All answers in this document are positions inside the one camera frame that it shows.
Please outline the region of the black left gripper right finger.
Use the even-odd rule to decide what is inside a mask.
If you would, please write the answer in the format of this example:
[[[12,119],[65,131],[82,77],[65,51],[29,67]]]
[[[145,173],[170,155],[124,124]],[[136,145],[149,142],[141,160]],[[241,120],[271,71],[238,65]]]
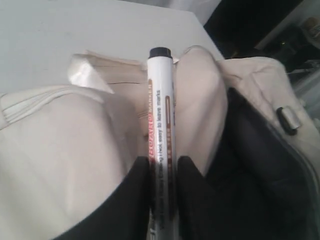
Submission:
[[[176,180],[182,239],[250,239],[237,186],[212,187],[188,156],[179,158]]]

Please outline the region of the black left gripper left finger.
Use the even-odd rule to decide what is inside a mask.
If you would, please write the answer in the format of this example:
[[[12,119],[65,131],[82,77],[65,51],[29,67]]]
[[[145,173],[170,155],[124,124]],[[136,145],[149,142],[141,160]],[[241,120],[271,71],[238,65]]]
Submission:
[[[145,240],[151,205],[149,159],[136,158],[120,185],[94,212],[57,240]]]

